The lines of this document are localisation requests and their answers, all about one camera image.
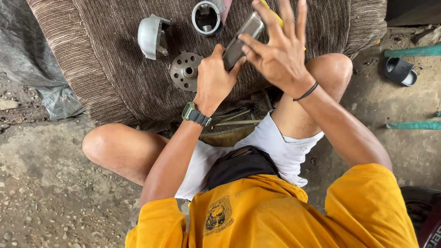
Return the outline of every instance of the black slipper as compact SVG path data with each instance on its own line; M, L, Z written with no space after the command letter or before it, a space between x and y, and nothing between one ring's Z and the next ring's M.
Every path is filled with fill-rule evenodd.
M386 78L403 87L415 84L418 75L412 70L413 64L400 58L386 58L383 71Z

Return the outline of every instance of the yellow t-shirt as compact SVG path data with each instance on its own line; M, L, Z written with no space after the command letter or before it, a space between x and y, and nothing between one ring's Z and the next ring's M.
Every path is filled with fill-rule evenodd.
M396 179L381 165L357 165L337 179L325 216L306 201L277 176L243 178L197 194L188 233L174 198L152 201L126 248L418 247Z

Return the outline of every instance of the wheel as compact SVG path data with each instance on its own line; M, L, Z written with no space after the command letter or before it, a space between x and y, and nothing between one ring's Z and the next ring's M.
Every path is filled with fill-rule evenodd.
M407 214L411 218L415 233L418 234L433 206L441 202L441 191L422 186L404 186L400 189Z

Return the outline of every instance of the dirty ground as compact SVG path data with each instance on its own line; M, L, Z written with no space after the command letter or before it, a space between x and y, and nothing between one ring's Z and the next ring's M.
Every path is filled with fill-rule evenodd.
M412 47L410 38L394 34L381 46ZM386 123L425 120L438 110L441 61L405 58L423 69L416 69L415 86L402 88L379 74L379 49L370 48L354 59L359 72L341 104L385 145L400 185L441 189L438 131L384 129ZM0 107L18 111L5 118L0 108L2 123L11 124L0 134L0 247L123 247L137 220L142 188L84 156L81 142L93 128L87 116L47 121L44 111L35 110L35 92L13 86L5 77L0 78L0 95ZM345 170L329 142L321 140L302 165L309 203L323 212L327 187ZM188 217L187 202L180 200L179 207Z

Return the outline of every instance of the knee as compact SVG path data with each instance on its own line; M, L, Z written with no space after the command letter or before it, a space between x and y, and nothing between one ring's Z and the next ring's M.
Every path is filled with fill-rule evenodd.
M110 123L96 127L87 133L82 142L82 150L86 157L96 164L101 164L115 134L122 128L127 128L127 126L120 123Z
M341 53L329 53L311 59L306 68L319 82L329 79L345 84L349 83L352 75L352 61Z

